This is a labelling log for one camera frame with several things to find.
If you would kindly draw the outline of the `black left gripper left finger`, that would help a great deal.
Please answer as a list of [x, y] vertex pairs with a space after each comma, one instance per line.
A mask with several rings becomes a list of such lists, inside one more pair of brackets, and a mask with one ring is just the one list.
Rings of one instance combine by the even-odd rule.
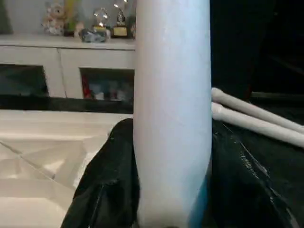
[[133, 120], [124, 119], [87, 165], [61, 227], [130, 228], [138, 204]]

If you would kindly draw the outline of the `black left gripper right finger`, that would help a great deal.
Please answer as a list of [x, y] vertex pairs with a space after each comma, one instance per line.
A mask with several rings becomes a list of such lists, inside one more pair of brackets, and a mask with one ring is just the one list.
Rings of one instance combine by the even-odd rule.
[[212, 123], [211, 208], [219, 228], [301, 228], [302, 148]]

